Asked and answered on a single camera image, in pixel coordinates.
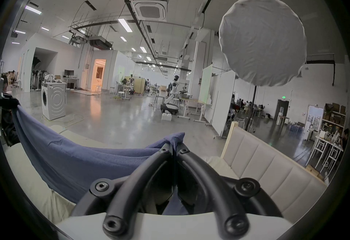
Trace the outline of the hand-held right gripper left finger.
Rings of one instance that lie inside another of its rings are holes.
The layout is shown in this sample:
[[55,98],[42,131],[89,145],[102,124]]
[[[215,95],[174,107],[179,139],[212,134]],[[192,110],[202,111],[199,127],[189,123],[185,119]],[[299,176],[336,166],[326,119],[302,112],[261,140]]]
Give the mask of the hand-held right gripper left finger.
[[113,240],[129,240],[138,212],[161,215],[174,191],[173,147],[165,143],[129,176],[101,178],[76,204],[72,217],[106,213],[103,233]]

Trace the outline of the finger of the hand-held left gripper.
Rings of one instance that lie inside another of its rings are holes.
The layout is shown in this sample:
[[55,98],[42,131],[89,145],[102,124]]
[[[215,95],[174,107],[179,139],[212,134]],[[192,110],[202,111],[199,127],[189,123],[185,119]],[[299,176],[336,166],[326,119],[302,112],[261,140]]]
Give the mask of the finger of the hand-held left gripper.
[[20,102],[17,98],[14,98],[11,94],[1,93],[1,109],[12,111],[20,106]]

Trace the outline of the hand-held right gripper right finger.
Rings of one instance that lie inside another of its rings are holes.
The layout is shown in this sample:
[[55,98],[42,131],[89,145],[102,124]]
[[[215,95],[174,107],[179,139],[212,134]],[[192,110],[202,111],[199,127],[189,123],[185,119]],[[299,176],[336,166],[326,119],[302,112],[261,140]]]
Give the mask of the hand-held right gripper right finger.
[[177,147],[178,197],[189,214],[212,214],[222,239],[277,239],[283,216],[253,178],[221,176],[185,144]]

